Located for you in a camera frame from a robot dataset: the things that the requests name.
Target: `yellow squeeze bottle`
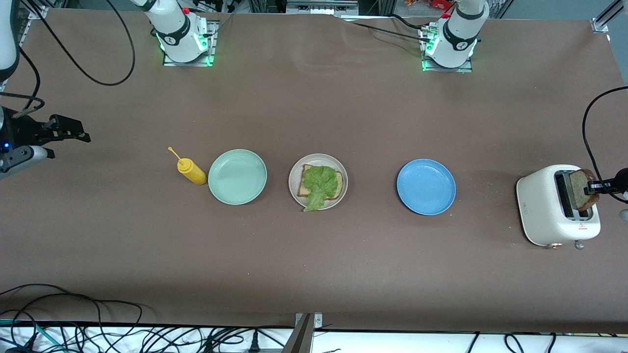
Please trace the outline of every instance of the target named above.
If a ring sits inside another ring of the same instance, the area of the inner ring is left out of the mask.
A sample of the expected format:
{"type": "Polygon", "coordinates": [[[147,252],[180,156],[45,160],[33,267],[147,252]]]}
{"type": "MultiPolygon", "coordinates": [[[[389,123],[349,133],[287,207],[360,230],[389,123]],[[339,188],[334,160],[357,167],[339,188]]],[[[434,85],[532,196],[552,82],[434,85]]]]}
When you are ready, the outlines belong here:
{"type": "Polygon", "coordinates": [[[196,165],[196,163],[189,158],[179,157],[172,147],[168,147],[168,151],[174,153],[179,159],[179,162],[176,163],[176,169],[179,170],[179,173],[185,175],[186,178],[190,179],[190,181],[196,185],[203,185],[204,183],[207,183],[207,175],[196,165]]]}

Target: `bread slice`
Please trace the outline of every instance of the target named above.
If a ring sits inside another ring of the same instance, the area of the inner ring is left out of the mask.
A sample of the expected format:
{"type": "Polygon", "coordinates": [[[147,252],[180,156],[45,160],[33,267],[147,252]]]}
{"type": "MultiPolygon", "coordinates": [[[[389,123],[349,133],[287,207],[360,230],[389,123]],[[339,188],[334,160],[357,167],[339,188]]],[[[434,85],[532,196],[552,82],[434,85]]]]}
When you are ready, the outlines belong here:
{"type": "MultiPolygon", "coordinates": [[[[297,194],[297,196],[299,197],[307,197],[310,194],[310,189],[306,188],[303,184],[303,177],[305,176],[305,171],[307,171],[311,167],[313,167],[313,165],[306,164],[303,166],[303,173],[301,174],[301,185],[299,185],[299,193],[297,194]]],[[[325,200],[335,200],[340,196],[340,193],[342,192],[342,187],[344,186],[344,181],[342,179],[342,174],[340,174],[339,171],[336,171],[336,180],[338,180],[338,188],[336,189],[336,193],[333,195],[333,197],[328,197],[325,200]]]]}
{"type": "Polygon", "coordinates": [[[580,169],[569,174],[571,189],[573,189],[573,199],[576,209],[584,212],[600,200],[600,195],[586,195],[585,188],[589,182],[595,180],[595,175],[588,169],[580,169]]]}

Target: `brown table surface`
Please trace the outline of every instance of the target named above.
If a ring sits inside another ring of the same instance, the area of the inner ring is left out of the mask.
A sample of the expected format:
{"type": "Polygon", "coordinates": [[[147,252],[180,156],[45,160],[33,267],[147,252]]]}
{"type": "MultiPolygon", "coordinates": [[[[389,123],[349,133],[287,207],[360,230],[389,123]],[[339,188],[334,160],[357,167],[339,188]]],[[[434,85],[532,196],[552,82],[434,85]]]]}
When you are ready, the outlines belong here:
{"type": "MultiPolygon", "coordinates": [[[[237,14],[214,67],[162,67],[146,16],[124,18],[138,62],[117,87],[81,75],[41,23],[28,33],[47,103],[33,117],[80,119],[93,141],[50,144],[57,159],[0,182],[2,288],[45,282],[137,301],[152,308],[143,321],[158,323],[277,325],[323,312],[346,329],[628,329],[622,205],[602,197],[600,235],[582,251],[553,251],[525,238],[514,192],[548,165],[590,167],[582,114],[622,81],[607,37],[588,22],[488,21],[474,72],[453,74],[421,71],[412,40],[324,15],[237,14]],[[177,172],[168,146],[205,170],[250,149],[268,183],[247,205],[222,204],[177,172]],[[290,197],[288,173],[310,153],[349,173],[331,210],[303,213],[290,197]],[[417,158],[456,179],[444,214],[414,214],[396,194],[398,171],[417,158]]],[[[48,20],[88,72],[124,76],[129,44],[112,12],[56,10],[48,20]]],[[[22,60],[7,92],[33,84],[22,60]]],[[[616,94],[590,115],[608,178],[625,167],[627,110],[616,94]]],[[[39,318],[95,320],[74,302],[46,308],[39,318]]],[[[104,320],[134,314],[116,308],[104,320]]]]}

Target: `lettuce leaf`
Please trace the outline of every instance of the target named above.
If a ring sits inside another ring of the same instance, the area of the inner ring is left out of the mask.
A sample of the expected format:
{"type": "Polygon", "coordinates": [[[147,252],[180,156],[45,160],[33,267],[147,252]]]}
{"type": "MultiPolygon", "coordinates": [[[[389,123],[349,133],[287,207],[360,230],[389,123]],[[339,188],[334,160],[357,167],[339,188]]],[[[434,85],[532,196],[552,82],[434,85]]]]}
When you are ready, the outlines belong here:
{"type": "Polygon", "coordinates": [[[304,212],[319,210],[327,197],[333,197],[338,188],[336,171],[328,166],[313,166],[305,171],[303,185],[310,189],[308,206],[304,212]]]}

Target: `metal frame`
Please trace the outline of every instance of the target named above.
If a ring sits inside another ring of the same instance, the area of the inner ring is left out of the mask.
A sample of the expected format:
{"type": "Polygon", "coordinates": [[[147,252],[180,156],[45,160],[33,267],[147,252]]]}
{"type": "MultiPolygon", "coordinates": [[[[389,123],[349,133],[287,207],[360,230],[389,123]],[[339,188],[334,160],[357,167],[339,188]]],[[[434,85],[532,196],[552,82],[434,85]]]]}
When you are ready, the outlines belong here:
{"type": "Polygon", "coordinates": [[[331,14],[333,16],[357,16],[357,0],[287,0],[287,14],[331,14]]]}
{"type": "Polygon", "coordinates": [[[596,33],[609,31],[607,24],[624,10],[624,0],[613,0],[597,17],[591,19],[591,28],[596,33]]]}
{"type": "Polygon", "coordinates": [[[292,331],[286,345],[281,353],[310,353],[312,349],[312,338],[314,334],[314,326],[316,325],[316,314],[301,314],[295,330],[292,331]]]}
{"type": "Polygon", "coordinates": [[[495,16],[495,18],[504,18],[504,15],[508,12],[512,3],[514,3],[514,0],[506,0],[504,5],[502,5],[502,8],[499,9],[499,12],[495,16]]]}

